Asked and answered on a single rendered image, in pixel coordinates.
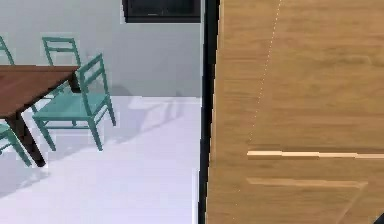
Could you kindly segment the black framed window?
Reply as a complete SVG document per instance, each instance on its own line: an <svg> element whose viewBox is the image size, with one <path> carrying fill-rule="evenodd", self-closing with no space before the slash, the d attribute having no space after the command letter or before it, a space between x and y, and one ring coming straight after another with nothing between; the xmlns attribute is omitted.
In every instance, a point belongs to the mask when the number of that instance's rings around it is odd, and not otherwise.
<svg viewBox="0 0 384 224"><path fill-rule="evenodd" d="M126 23L199 23L201 0L121 0Z"/></svg>

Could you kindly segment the teal wooden chair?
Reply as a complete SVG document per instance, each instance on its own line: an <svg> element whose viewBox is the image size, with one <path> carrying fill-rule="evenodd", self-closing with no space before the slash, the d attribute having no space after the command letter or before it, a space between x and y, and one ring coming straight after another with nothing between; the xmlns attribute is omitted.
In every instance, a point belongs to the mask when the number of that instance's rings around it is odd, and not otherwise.
<svg viewBox="0 0 384 224"><path fill-rule="evenodd" d="M65 129L90 130L98 150L102 151L97 125L106 112L109 113L112 125L117 124L103 54L99 53L82 65L75 74L80 92L59 94L32 118L52 151L56 150L56 145L49 131Z"/></svg>
<svg viewBox="0 0 384 224"><path fill-rule="evenodd" d="M13 57L11 55L11 52L9 51L7 45L5 44L4 39L3 39L2 36L0 36L0 51L4 51L5 52L10 65L14 65L15 64L14 60L13 60Z"/></svg>
<svg viewBox="0 0 384 224"><path fill-rule="evenodd" d="M3 151L8 147L12 147L16 151L16 153L27 167L32 165L27 154L25 153L25 150L19 143L11 128L5 124L0 123L0 155L2 155Z"/></svg>
<svg viewBox="0 0 384 224"><path fill-rule="evenodd" d="M76 60L76 65L81 66L81 59L76 46L76 42L73 38L69 37L49 37L44 36L42 38L44 46L44 52L50 66L54 66L53 53L68 53L72 54ZM65 81L57 86L41 87L45 95L41 96L41 99L52 101L55 98L61 99L65 103L71 103L72 97L76 96L73 92L72 81Z"/></svg>

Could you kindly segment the light wooden room door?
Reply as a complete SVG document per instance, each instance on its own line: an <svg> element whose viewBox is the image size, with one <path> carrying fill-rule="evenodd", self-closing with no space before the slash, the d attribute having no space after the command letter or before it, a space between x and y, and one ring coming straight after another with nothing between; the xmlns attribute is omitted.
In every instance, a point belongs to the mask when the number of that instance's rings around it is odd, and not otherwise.
<svg viewBox="0 0 384 224"><path fill-rule="evenodd" d="M384 0L220 0L206 224L384 215Z"/></svg>

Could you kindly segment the brown wooden table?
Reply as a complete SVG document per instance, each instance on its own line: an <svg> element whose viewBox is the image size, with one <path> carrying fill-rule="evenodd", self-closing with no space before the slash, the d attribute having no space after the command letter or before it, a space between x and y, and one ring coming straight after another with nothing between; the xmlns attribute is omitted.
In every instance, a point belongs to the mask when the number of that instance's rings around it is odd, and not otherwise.
<svg viewBox="0 0 384 224"><path fill-rule="evenodd" d="M38 167L46 162L22 113L67 81L80 93L78 66L0 65L0 119L4 119Z"/></svg>

